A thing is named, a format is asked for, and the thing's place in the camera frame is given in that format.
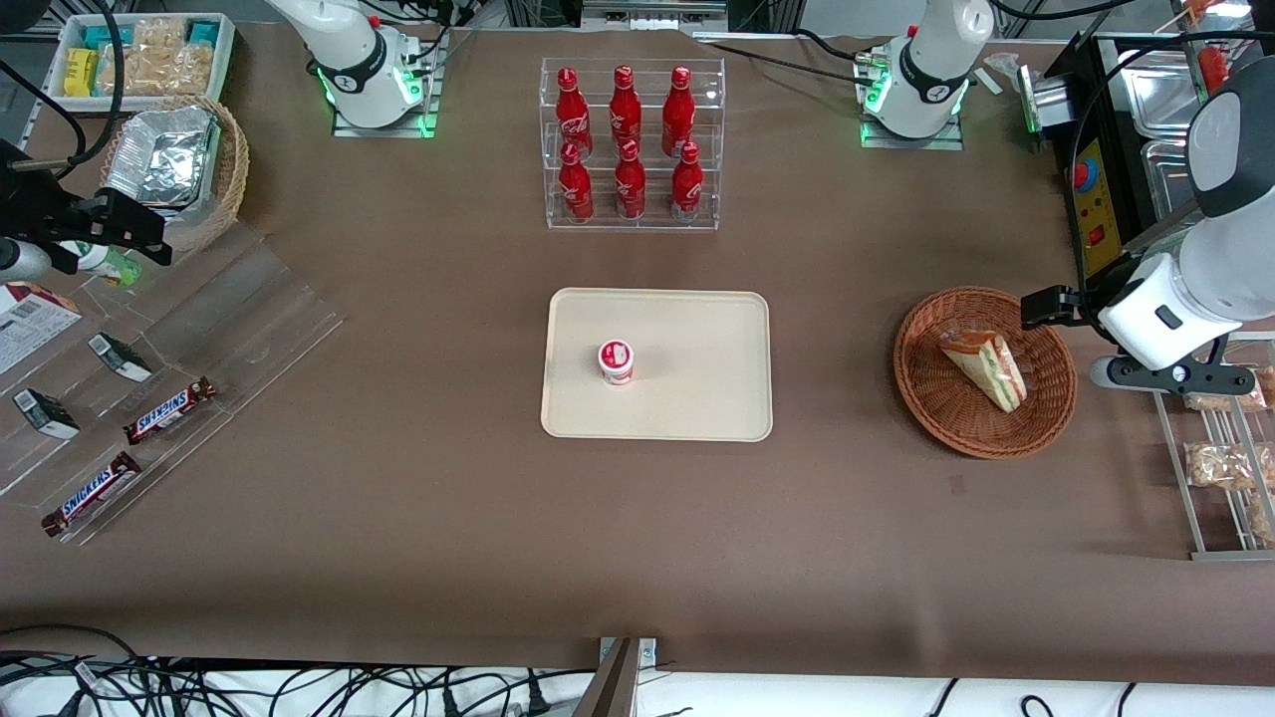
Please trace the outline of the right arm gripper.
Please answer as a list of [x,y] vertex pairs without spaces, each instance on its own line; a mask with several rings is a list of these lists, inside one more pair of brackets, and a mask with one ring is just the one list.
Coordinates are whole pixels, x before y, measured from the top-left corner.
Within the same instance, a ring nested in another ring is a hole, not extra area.
[[60,242],[96,244],[131,249],[156,265],[168,267],[173,249],[164,242],[164,219],[117,189],[96,191],[93,219],[82,208],[84,198],[65,190],[48,168],[18,171],[15,159],[27,159],[11,142],[1,140],[1,231],[4,237],[50,249]]

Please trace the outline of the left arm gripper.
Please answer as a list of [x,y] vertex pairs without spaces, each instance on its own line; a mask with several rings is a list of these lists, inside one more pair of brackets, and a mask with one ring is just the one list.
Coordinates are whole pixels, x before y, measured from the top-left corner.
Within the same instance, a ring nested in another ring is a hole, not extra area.
[[[1024,296],[1021,330],[1082,327],[1081,300],[1082,295],[1070,287]],[[1193,296],[1173,254],[1155,254],[1139,264],[1125,290],[1102,309],[1099,322],[1116,344],[1148,370],[1165,370],[1241,328],[1241,322],[1213,313]]]

